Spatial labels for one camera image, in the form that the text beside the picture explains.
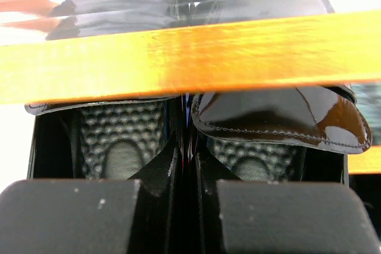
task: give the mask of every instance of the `shiny black surface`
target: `shiny black surface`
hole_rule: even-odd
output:
[[[208,136],[362,153],[371,132],[355,105],[323,87],[195,96],[192,118]]]

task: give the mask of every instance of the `white speck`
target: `white speck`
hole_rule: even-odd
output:
[[[103,208],[103,205],[106,203],[106,200],[105,199],[101,199],[99,201],[99,204],[98,204],[98,209],[102,209]]]

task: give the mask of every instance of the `textured insole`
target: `textured insole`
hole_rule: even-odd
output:
[[[277,144],[208,139],[213,156],[234,175],[247,181],[288,181],[299,147]]]
[[[127,179],[165,145],[165,103],[79,109],[78,156],[86,178]]]

